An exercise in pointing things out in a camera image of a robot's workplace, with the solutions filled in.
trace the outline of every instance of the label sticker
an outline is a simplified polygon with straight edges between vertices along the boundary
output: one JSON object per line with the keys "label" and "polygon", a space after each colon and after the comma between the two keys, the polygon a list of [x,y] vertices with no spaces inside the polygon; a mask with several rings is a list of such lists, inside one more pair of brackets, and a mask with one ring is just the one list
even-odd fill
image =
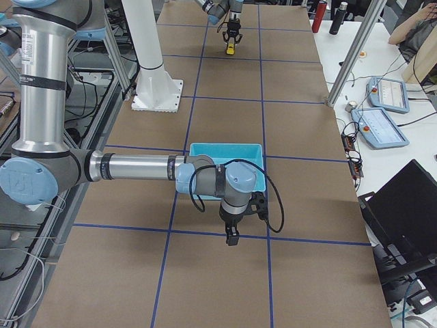
{"label": "label sticker", "polygon": [[31,33],[23,33],[21,44],[21,63],[33,65],[33,53],[35,51],[35,36]]}

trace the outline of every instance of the brown cardboard table surface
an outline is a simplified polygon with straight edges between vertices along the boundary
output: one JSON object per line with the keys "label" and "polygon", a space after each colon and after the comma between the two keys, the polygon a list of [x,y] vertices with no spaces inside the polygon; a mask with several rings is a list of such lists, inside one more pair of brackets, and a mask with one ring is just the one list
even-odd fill
{"label": "brown cardboard table surface", "polygon": [[242,26],[227,57],[196,4],[166,3],[158,32],[184,79],[179,111],[125,103],[106,151],[261,144],[282,233],[245,217],[228,247],[218,202],[202,214],[172,182],[93,184],[33,327],[391,327],[307,13],[244,5]]}

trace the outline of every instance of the black cable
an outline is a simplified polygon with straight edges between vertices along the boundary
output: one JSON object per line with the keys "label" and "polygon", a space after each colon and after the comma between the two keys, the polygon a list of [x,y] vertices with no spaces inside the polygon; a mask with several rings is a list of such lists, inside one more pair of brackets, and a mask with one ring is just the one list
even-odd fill
{"label": "black cable", "polygon": [[353,78],[353,80],[352,80],[352,86],[351,86],[351,87],[354,87],[354,86],[355,86],[355,81],[356,81],[356,79],[355,79],[355,74],[354,74],[352,71],[350,71],[350,74],[352,74],[352,78]]}
{"label": "black cable", "polygon": [[220,30],[221,30],[221,28],[223,27],[224,24],[227,25],[228,22],[226,21],[226,18],[227,18],[227,15],[228,15],[228,14],[229,14],[229,12],[226,12],[226,15],[225,15],[223,21],[222,21],[221,24],[217,27],[217,33],[220,32]]}
{"label": "black cable", "polygon": [[193,203],[193,205],[195,206],[195,208],[197,208],[197,210],[199,210],[199,212],[204,213],[205,212],[205,203],[203,202],[203,200],[200,198],[200,195],[196,195],[199,198],[200,204],[202,205],[202,207],[200,208],[199,205],[197,205],[196,200],[194,199],[194,195],[193,195],[193,181],[194,181],[194,177],[197,175],[197,173],[199,173],[201,170],[203,169],[211,169],[216,167],[215,165],[205,165],[205,166],[201,166],[198,167],[193,174],[191,175],[190,178],[190,184],[189,184],[189,193],[190,193],[190,199],[191,202]]}
{"label": "black cable", "polygon": [[82,83],[82,86],[83,86],[83,94],[84,94],[84,101],[83,101],[83,110],[82,110],[82,114],[76,114],[76,113],[74,113],[74,112],[72,112],[72,111],[69,111],[68,109],[66,109],[66,112],[67,113],[70,113],[70,114],[72,114],[72,115],[74,115],[74,116],[76,116],[76,117],[81,117],[82,115],[85,115],[85,110],[86,110],[86,108],[87,108],[87,90],[86,90],[86,88],[85,88],[85,84],[83,83],[83,81],[80,81],[80,80],[77,80],[78,82],[81,82]]}
{"label": "black cable", "polygon": [[96,94],[96,102],[95,102],[95,104],[94,104],[94,108],[93,108],[92,111],[90,111],[87,115],[82,115],[82,116],[80,116],[80,117],[78,117],[78,118],[71,118],[71,119],[69,119],[69,120],[66,120],[65,123],[72,122],[72,121],[77,121],[77,120],[82,120],[83,118],[88,118],[89,116],[93,115],[93,114],[94,114],[94,111],[97,109],[97,106],[98,106],[97,86],[96,86],[95,84],[93,84],[93,83],[88,83],[88,82],[83,82],[83,84],[84,84],[84,85],[85,85],[85,84],[91,84],[91,85],[94,85],[94,86],[96,87],[96,88],[94,89],[94,92],[95,92],[95,94]]}
{"label": "black cable", "polygon": [[[394,70],[390,70],[390,71],[388,71],[388,72],[386,72],[382,77],[385,77],[387,74],[390,74],[390,73],[393,73],[393,72],[396,72],[397,70],[400,70],[401,69],[401,67],[403,66],[403,65],[405,65],[406,63],[402,63],[398,68],[395,68]],[[355,78],[355,79],[352,79],[352,80],[346,80],[346,82],[353,82],[354,84],[355,84],[355,81],[356,80],[359,80],[359,79],[368,79],[369,77],[375,77],[375,75],[367,75],[366,77],[357,77],[357,78]]]}
{"label": "black cable", "polygon": [[[353,126],[354,126],[354,132],[353,132],[353,133],[348,133],[348,134],[346,134],[346,129],[348,128],[349,125],[353,125]],[[358,123],[358,122],[355,122],[355,121],[351,121],[351,122],[347,123],[347,124],[344,126],[343,131],[341,132],[341,136],[342,136],[342,137],[349,137],[349,138],[350,138],[350,141],[351,141],[352,143],[354,143],[354,142],[356,141],[356,139],[357,139],[357,136],[358,136],[358,132],[359,132],[359,131],[360,131],[359,123]]]}
{"label": "black cable", "polygon": [[[282,199],[281,196],[279,195],[278,189],[276,187],[276,185],[273,183],[272,179],[270,178],[270,176],[268,176],[268,174],[266,173],[266,171],[264,171],[262,168],[260,168],[258,165],[246,160],[246,159],[232,159],[226,163],[224,163],[223,165],[226,167],[227,165],[229,165],[230,163],[238,163],[238,162],[242,162],[242,163],[246,163],[249,164],[251,166],[253,166],[254,168],[256,168],[258,171],[260,171],[267,179],[267,181],[270,183],[270,185],[272,186],[274,193],[276,194],[276,197],[278,199],[278,203],[279,203],[279,208],[281,209],[281,225],[279,227],[279,229],[274,229],[271,225],[270,225],[270,220],[266,219],[264,220],[264,222],[266,223],[268,229],[270,229],[271,231],[273,231],[274,233],[278,234],[282,231],[283,227],[284,227],[284,223],[285,223],[285,212],[284,212],[284,207],[283,207],[283,203],[282,203]],[[189,193],[190,193],[190,199],[191,202],[194,204],[194,206],[197,208],[197,210],[199,210],[201,213],[205,212],[205,204],[203,202],[203,200],[200,198],[199,195],[197,195],[197,197],[199,198],[199,201],[202,205],[202,207],[199,207],[199,205],[197,205],[194,196],[193,196],[193,180],[194,177],[197,175],[198,172],[200,172],[203,169],[208,169],[208,168],[214,168],[216,167],[215,165],[206,165],[203,167],[198,167],[193,174],[191,175],[190,178],[190,184],[189,184]]]}
{"label": "black cable", "polygon": [[11,99],[15,102],[15,99],[14,99],[13,96],[8,96],[8,95],[6,95],[6,94],[0,94],[0,97],[11,98]]}
{"label": "black cable", "polygon": [[428,98],[408,98],[408,100],[426,100],[426,101],[429,101],[430,103],[432,103],[431,99],[428,99]]}
{"label": "black cable", "polygon": [[341,118],[335,118],[336,120],[339,120],[340,122],[343,123],[343,128],[346,127],[346,122],[344,120],[342,120]]}
{"label": "black cable", "polygon": [[[98,111],[100,110],[100,108],[102,108],[103,100],[106,98],[107,94],[109,93],[109,89],[111,88],[112,83],[114,82],[114,74],[113,74],[113,72],[110,72],[110,74],[111,74],[111,81],[110,81],[109,85],[107,86],[107,88],[106,88],[106,90],[105,90],[105,92],[104,92],[104,94],[103,94],[103,96],[102,96],[102,99],[100,100],[98,106],[94,109],[94,111],[95,111],[96,113],[98,113]],[[95,116],[93,116],[93,118],[91,119],[91,122],[88,124],[88,126],[87,126],[85,132],[83,133],[83,135],[82,135],[82,137],[81,137],[82,140],[84,140],[84,138],[88,135],[88,132],[89,132],[89,130],[90,130],[90,128],[91,128],[91,125],[93,124],[94,118],[95,118]]]}
{"label": "black cable", "polygon": [[412,122],[409,122],[409,123],[405,123],[405,124],[398,124],[398,127],[402,127],[402,126],[405,126],[405,125],[410,125],[410,124],[416,123],[418,121],[424,120],[425,118],[428,118],[428,117],[433,116],[435,114],[437,114],[437,111],[435,111],[433,113],[430,113],[430,114],[428,114],[426,116],[423,116],[422,118],[419,118],[419,119],[417,119],[415,121],[412,121]]}
{"label": "black cable", "polygon": [[127,57],[124,57],[124,56],[120,56],[120,57],[125,59],[125,60],[127,60],[127,61],[129,61],[129,62],[134,62],[134,63],[138,64],[138,59],[131,59],[131,58],[127,58]]}
{"label": "black cable", "polygon": [[[381,80],[383,80],[383,78],[385,78],[385,76],[386,76],[387,74],[392,73],[392,72],[395,72],[396,70],[399,70],[403,65],[405,65],[405,62],[404,62],[404,63],[402,63],[398,68],[396,68],[396,69],[394,69],[394,70],[390,70],[391,66],[393,66],[394,63],[395,63],[395,62],[396,62],[396,61],[397,61],[401,56],[402,56],[402,54],[399,53],[399,55],[395,58],[395,60],[393,60],[393,61],[391,62],[389,68],[387,68],[387,72],[385,72],[381,77],[378,77],[378,80],[376,81],[374,87],[377,86],[377,85],[379,85],[379,83],[381,82]],[[371,90],[370,90],[369,92],[366,93],[366,95],[365,95],[363,101],[362,101],[362,102],[357,106],[357,109],[359,109],[360,112],[361,112],[360,118],[358,119],[358,122],[357,122],[358,124],[359,124],[360,121],[363,119],[363,111],[364,111],[363,105],[364,105],[364,102],[369,98],[370,94],[371,94]]]}
{"label": "black cable", "polygon": [[408,292],[410,291],[412,285],[417,281],[417,277],[414,278],[410,284],[408,285],[406,291],[405,291],[405,295],[404,295],[404,304],[402,305],[402,328],[405,328],[405,308],[406,308],[406,303],[407,303],[407,297],[408,297]]}

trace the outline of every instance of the white wire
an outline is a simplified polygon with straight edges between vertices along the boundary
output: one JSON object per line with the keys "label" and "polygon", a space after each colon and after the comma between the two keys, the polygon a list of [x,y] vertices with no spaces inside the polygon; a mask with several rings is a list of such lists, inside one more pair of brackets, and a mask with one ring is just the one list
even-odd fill
{"label": "white wire", "polygon": [[81,55],[81,54],[83,54],[83,53],[86,53],[86,52],[91,53],[91,52],[93,52],[94,50],[99,49],[99,48],[103,48],[103,47],[104,47],[104,46],[87,47],[85,50],[81,51],[80,53],[76,53],[76,54],[74,54],[74,55],[71,57],[71,62],[73,63],[73,66],[74,66],[74,58],[75,58],[75,57],[77,57],[77,56],[79,56],[79,55]]}
{"label": "white wire", "polygon": [[60,210],[61,212],[63,212],[63,211],[66,209],[67,202],[66,202],[66,200],[63,199],[61,196],[57,195],[57,197],[58,197],[60,200],[62,200],[62,205],[61,205],[61,206],[56,206],[56,205],[53,205],[53,204],[49,204],[49,203],[47,203],[47,202],[42,202],[42,204],[45,204],[45,205],[47,205],[47,206],[51,206],[51,207],[53,207],[53,208],[57,208],[58,210]]}
{"label": "white wire", "polygon": [[48,239],[49,241],[52,242],[52,244],[56,245],[56,246],[63,246],[66,243],[56,243],[55,240],[57,239],[57,237],[23,237],[23,238],[27,238],[27,239]]}
{"label": "white wire", "polygon": [[33,255],[32,253],[29,253],[27,251],[23,251],[20,248],[0,248],[0,251],[13,251],[13,250],[21,251],[21,252],[31,256],[32,258],[35,258],[41,264],[41,292],[40,292],[39,296],[37,297],[35,303],[29,309],[27,309],[23,314],[21,314],[20,316],[16,316],[16,317],[11,318],[11,319],[0,318],[0,322],[4,322],[4,323],[15,323],[18,319],[21,319],[22,317],[24,317],[26,314],[28,314],[30,311],[32,311],[32,309],[38,304],[38,302],[42,298],[42,295],[44,294],[44,262],[36,255]]}

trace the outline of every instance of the cable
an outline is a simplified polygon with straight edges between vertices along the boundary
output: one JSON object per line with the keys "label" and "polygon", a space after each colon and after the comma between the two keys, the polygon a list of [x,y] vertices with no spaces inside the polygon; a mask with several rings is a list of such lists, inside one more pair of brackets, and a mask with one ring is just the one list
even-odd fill
{"label": "cable", "polygon": [[[90,114],[88,114],[88,115],[91,115],[93,112],[94,112],[94,113],[98,113],[98,111],[99,111],[100,108],[102,107],[103,100],[104,100],[104,99],[106,98],[106,96],[108,95],[108,93],[109,93],[109,89],[111,88],[112,83],[114,82],[114,73],[113,73],[112,71],[109,71],[109,73],[111,74],[111,81],[109,82],[109,85],[107,86],[106,90],[104,91],[104,94],[103,94],[102,98],[100,99],[100,102],[98,103],[97,107],[95,107],[95,108],[93,109],[93,111],[92,111]],[[88,135],[88,132],[89,132],[89,130],[90,130],[92,124],[93,124],[94,118],[95,118],[95,116],[93,116],[93,118],[91,119],[91,122],[90,122],[90,123],[88,124],[88,126],[87,126],[87,129],[86,129],[85,132],[83,133],[83,135],[82,135],[82,137],[81,137],[82,140],[84,140],[84,138]]]}
{"label": "cable", "polygon": [[[44,229],[44,226],[46,225],[46,222],[47,222],[47,220],[48,220],[48,217],[50,217],[50,214],[52,213],[52,210],[53,210],[53,207],[50,206],[50,207],[48,208],[48,211],[47,211],[47,214],[46,214],[46,216],[45,216],[45,218],[44,218],[44,221],[38,224],[38,225],[39,225],[39,228],[38,228],[37,236],[40,235],[40,234],[42,233],[42,231],[43,231],[43,229]],[[27,250],[28,250],[29,252],[32,251],[32,249],[33,249],[33,247],[35,246],[36,242],[37,242],[37,240],[32,241],[32,243],[30,244],[30,246],[27,247]],[[7,276],[4,277],[4,276],[3,276],[3,273],[0,272],[0,282],[4,282],[4,281],[6,281],[6,280],[12,279],[13,277],[16,277],[16,276],[17,276],[17,275],[18,275],[18,274],[19,274],[19,273],[20,273],[20,272],[21,272],[21,271],[26,267],[27,262],[29,261],[29,257],[30,257],[30,255],[27,254],[27,255],[26,255],[26,258],[23,260],[23,262],[21,263],[21,265],[18,266],[18,267],[16,267],[16,268],[15,268],[15,271],[14,271],[13,273],[11,273],[11,274],[9,274],[9,275],[7,275]]]}
{"label": "cable", "polygon": [[52,242],[52,244],[56,245],[56,246],[64,246],[66,243],[56,243],[55,240],[57,239],[57,237],[26,237],[27,239],[46,239]]}
{"label": "cable", "polygon": [[[393,61],[391,62],[390,66],[387,68],[387,71],[386,71],[386,72],[385,72],[381,77],[379,77],[379,79],[376,81],[376,83],[375,83],[374,86],[378,85],[379,82],[380,82],[381,80],[383,80],[383,78],[385,78],[385,76],[386,76],[387,74],[392,73],[392,72],[395,72],[396,70],[399,70],[403,65],[405,65],[405,62],[404,62],[404,63],[402,63],[399,67],[397,67],[396,69],[394,69],[394,70],[390,70],[391,66],[393,66],[393,65],[395,64],[395,62],[397,62],[397,60],[401,57],[401,55],[402,55],[402,54],[399,53],[399,55],[395,58],[395,60],[393,60]],[[358,112],[360,113],[360,118],[358,119],[357,124],[359,124],[360,121],[361,121],[361,119],[363,118],[363,111],[364,111],[363,105],[364,105],[364,102],[369,98],[370,94],[371,94],[371,90],[365,94],[365,97],[364,97],[363,101],[361,101],[361,103],[356,107],[356,108],[358,109]]]}
{"label": "cable", "polygon": [[350,74],[352,74],[352,78],[353,78],[353,80],[352,80],[352,86],[351,86],[351,87],[354,87],[354,86],[355,86],[355,81],[356,81],[356,79],[355,79],[355,74],[354,74],[352,71],[350,71]]}
{"label": "cable", "polygon": [[421,318],[420,316],[407,316],[405,318],[405,320],[407,320],[407,321],[417,320],[417,321],[420,321],[421,323],[423,323],[428,328],[437,328],[436,326],[434,326],[431,323],[427,322],[424,318]]}
{"label": "cable", "polygon": [[398,127],[402,127],[402,126],[405,126],[405,125],[410,125],[410,124],[416,123],[416,122],[418,122],[418,121],[424,120],[425,118],[428,118],[428,117],[433,116],[433,115],[435,115],[435,114],[437,114],[437,111],[435,111],[435,112],[433,112],[433,113],[430,113],[430,114],[428,114],[428,115],[426,115],[426,116],[423,116],[422,118],[418,118],[418,119],[415,120],[415,121],[412,121],[412,122],[409,122],[409,123],[405,123],[405,124],[398,124],[397,126],[398,126]]}
{"label": "cable", "polygon": [[342,120],[341,118],[335,118],[335,119],[343,123],[343,128],[346,127],[346,122],[345,122],[345,120]]}
{"label": "cable", "polygon": [[[82,115],[76,115],[76,116],[78,116],[77,118],[71,118],[71,119],[69,119],[69,120],[66,120],[65,123],[68,123],[68,122],[71,122],[71,121],[76,121],[76,120],[82,120],[83,118],[87,118],[87,117],[89,117],[90,115],[92,115],[92,114],[97,110],[97,107],[98,107],[97,85],[95,85],[95,84],[93,84],[93,83],[90,83],[90,82],[85,82],[85,81],[83,81],[82,79],[76,79],[76,81],[78,81],[78,82],[80,82],[80,83],[83,84],[83,90],[84,90],[84,92],[85,92],[85,102],[84,102],[84,106],[83,106],[83,114],[82,114]],[[92,111],[89,112],[87,115],[84,115],[84,114],[85,114],[86,102],[87,102],[87,91],[86,91],[86,89],[85,89],[85,84],[86,84],[86,85],[91,85],[91,86],[94,88],[94,95],[95,95],[95,97],[96,97],[96,102],[95,102],[95,104],[94,104],[94,108],[93,108]]]}
{"label": "cable", "polygon": [[[382,76],[382,77],[385,77],[387,74],[390,74],[390,73],[393,73],[393,72],[396,72],[397,70],[400,70],[401,69],[401,67],[403,66],[403,65],[405,65],[406,64],[406,62],[404,62],[404,63],[402,63],[399,67],[397,67],[397,68],[395,68],[394,70],[390,70],[390,67],[391,66],[393,66],[393,64],[399,59],[399,57],[401,57],[401,53],[396,57],[396,59],[390,64],[390,66],[389,66],[389,68],[388,68],[388,71],[387,72],[385,72],[384,73],[384,75]],[[357,78],[355,78],[355,79],[352,79],[352,80],[346,80],[346,82],[354,82],[355,83],[355,81],[356,80],[359,80],[359,79],[368,79],[368,78],[370,78],[370,77],[374,77],[375,75],[367,75],[367,76],[365,76],[365,77],[357,77]]]}
{"label": "cable", "polygon": [[83,53],[86,53],[86,52],[88,52],[88,53],[91,53],[92,51],[94,51],[94,50],[96,50],[96,49],[99,49],[99,48],[104,48],[104,46],[95,46],[95,47],[89,47],[89,48],[86,48],[85,50],[82,50],[80,53],[76,53],[76,54],[74,54],[73,56],[72,56],[72,59],[71,59],[71,61],[72,61],[72,63],[73,63],[73,66],[74,66],[74,58],[76,58],[77,56],[79,56],[79,55],[81,55],[81,54],[83,54]]}
{"label": "cable", "polygon": [[82,85],[83,85],[83,94],[84,94],[82,114],[79,115],[79,114],[73,113],[72,111],[69,111],[68,109],[66,109],[66,112],[68,112],[68,113],[70,113],[70,114],[72,114],[74,116],[78,116],[78,117],[81,117],[82,115],[85,114],[85,110],[86,110],[86,107],[87,107],[87,90],[85,88],[85,84],[82,84]]}
{"label": "cable", "polygon": [[29,253],[28,251],[23,251],[20,248],[0,248],[0,251],[11,251],[11,250],[21,251],[21,252],[27,254],[28,256],[35,258],[41,264],[41,292],[38,295],[37,299],[35,300],[35,303],[29,309],[27,309],[24,313],[22,313],[20,316],[15,316],[14,318],[10,318],[10,319],[0,318],[0,322],[5,322],[5,323],[13,323],[13,322],[16,322],[17,320],[21,319],[22,317],[24,317],[26,314],[28,314],[30,311],[32,311],[32,309],[38,304],[38,302],[42,298],[42,295],[44,294],[44,263],[43,263],[43,261],[39,257],[37,257],[36,255],[33,255],[32,253]]}
{"label": "cable", "polygon": [[405,291],[405,296],[404,296],[404,304],[402,305],[402,328],[405,328],[405,307],[407,304],[407,297],[408,297],[408,292],[410,292],[410,289],[412,287],[412,285],[417,281],[417,277],[414,278],[410,284],[408,285],[406,291]]}
{"label": "cable", "polygon": [[[346,129],[348,128],[349,125],[354,126],[354,132],[346,134]],[[360,172],[363,168],[363,158],[361,157],[360,148],[358,144],[358,132],[359,132],[358,122],[352,121],[344,126],[343,131],[341,132],[341,136],[347,137],[350,142],[356,144],[357,149],[345,148],[345,154],[346,154],[346,159],[351,162],[354,169]],[[351,156],[350,154],[351,152],[355,152],[357,155]],[[354,180],[355,191],[357,192],[361,186],[361,176],[359,173],[357,175],[352,173],[352,178]]]}
{"label": "cable", "polygon": [[0,97],[7,97],[7,98],[11,98],[14,102],[15,102],[15,98],[13,96],[8,96],[6,94],[0,94]]}
{"label": "cable", "polygon": [[124,56],[120,56],[120,57],[125,59],[125,60],[127,60],[127,61],[129,61],[129,62],[134,62],[134,63],[138,64],[138,59],[131,59],[131,58],[127,58],[127,57],[124,57]]}
{"label": "cable", "polygon": [[429,99],[429,98],[408,98],[408,100],[415,100],[415,101],[426,100],[426,101],[429,101],[430,103],[432,103],[431,99]]}
{"label": "cable", "polygon": [[222,21],[221,24],[217,27],[217,33],[220,32],[220,30],[221,30],[221,28],[223,27],[224,24],[226,24],[226,25],[228,24],[228,22],[226,21],[226,18],[227,18],[227,15],[228,15],[228,14],[229,14],[229,12],[226,12],[226,15],[225,15],[223,21]]}
{"label": "cable", "polygon": [[203,202],[203,200],[200,198],[200,195],[196,195],[199,198],[200,204],[202,205],[202,207],[200,208],[199,205],[197,205],[196,200],[194,199],[194,195],[193,195],[193,181],[194,181],[194,177],[197,175],[197,173],[199,173],[200,171],[202,171],[203,169],[211,169],[211,168],[215,168],[215,165],[205,165],[205,166],[201,166],[198,167],[193,174],[191,175],[190,178],[190,184],[189,184],[189,192],[190,192],[190,199],[191,202],[193,203],[193,205],[195,206],[195,208],[197,208],[197,210],[199,210],[199,212],[204,213],[205,212],[205,204]]}
{"label": "cable", "polygon": [[[279,203],[279,208],[281,209],[281,225],[279,226],[279,229],[274,229],[271,225],[270,225],[270,220],[266,219],[264,220],[264,222],[266,223],[267,227],[273,231],[274,233],[278,234],[282,231],[283,227],[284,227],[284,223],[285,223],[285,212],[284,212],[284,207],[283,207],[283,203],[282,203],[282,199],[281,196],[279,195],[278,189],[276,188],[276,186],[274,185],[272,179],[270,178],[270,176],[268,176],[268,174],[266,173],[266,171],[264,171],[262,168],[260,168],[258,165],[246,160],[246,159],[232,159],[226,163],[224,163],[223,165],[226,167],[227,165],[229,165],[230,163],[238,163],[238,162],[242,162],[242,163],[246,163],[248,165],[253,166],[254,168],[256,168],[258,171],[260,171],[267,179],[267,181],[270,183],[270,185],[272,186],[274,193],[276,194],[276,197],[278,199],[278,203]],[[190,199],[191,202],[194,204],[194,206],[197,208],[197,210],[199,210],[201,213],[205,212],[205,204],[203,202],[203,200],[200,198],[199,195],[197,195],[197,197],[199,198],[199,201],[201,202],[202,207],[200,208],[199,205],[197,205],[194,197],[193,197],[193,180],[194,177],[197,175],[198,172],[200,172],[203,169],[209,169],[209,168],[215,168],[215,165],[205,165],[203,167],[198,167],[193,174],[191,175],[190,178],[190,184],[189,184],[189,193],[190,193]]]}

